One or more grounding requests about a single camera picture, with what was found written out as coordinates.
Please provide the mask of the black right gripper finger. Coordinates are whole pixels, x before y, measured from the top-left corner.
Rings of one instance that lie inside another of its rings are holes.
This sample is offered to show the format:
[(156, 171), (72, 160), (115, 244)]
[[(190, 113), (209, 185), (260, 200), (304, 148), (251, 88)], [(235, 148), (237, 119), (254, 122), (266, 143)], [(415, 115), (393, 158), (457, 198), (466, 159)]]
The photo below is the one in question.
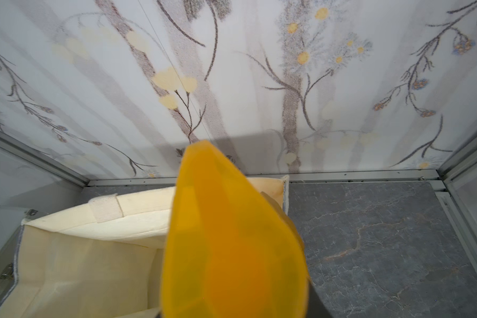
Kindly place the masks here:
[(308, 281), (307, 318), (332, 318), (310, 280)]

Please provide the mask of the orange pump soap bottle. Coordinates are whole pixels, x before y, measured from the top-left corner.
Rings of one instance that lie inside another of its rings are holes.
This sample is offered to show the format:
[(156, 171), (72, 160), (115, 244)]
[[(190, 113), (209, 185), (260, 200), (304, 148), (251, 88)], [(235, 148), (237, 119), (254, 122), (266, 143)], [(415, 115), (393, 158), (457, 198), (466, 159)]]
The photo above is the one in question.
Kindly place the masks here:
[(304, 317), (301, 238), (215, 146), (184, 152), (162, 268), (163, 317)]

